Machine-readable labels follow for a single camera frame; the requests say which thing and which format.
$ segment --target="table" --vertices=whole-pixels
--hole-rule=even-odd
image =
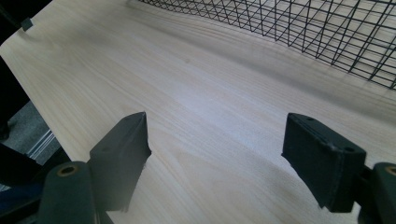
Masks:
[[[289,112],[396,161],[396,92],[226,24],[136,1],[55,0],[0,48],[74,161],[148,114],[148,159],[116,223],[356,223],[280,156]]]

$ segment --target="wire mesh basket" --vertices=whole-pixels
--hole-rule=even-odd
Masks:
[[[226,22],[396,89],[395,0],[140,1]]]

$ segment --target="wire basket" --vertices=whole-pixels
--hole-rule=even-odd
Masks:
[[[226,22],[396,89],[395,0],[140,1]]]

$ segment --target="floor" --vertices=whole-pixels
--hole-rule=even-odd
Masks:
[[[61,146],[32,102],[8,121],[9,138],[0,141],[43,165]],[[0,185],[0,191],[7,187]]]

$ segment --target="wood grain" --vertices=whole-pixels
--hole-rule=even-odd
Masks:
[[[73,160],[146,111],[148,159],[116,223],[356,223],[280,157],[289,112],[396,161],[396,93],[223,23],[135,1],[55,0],[0,48]]]

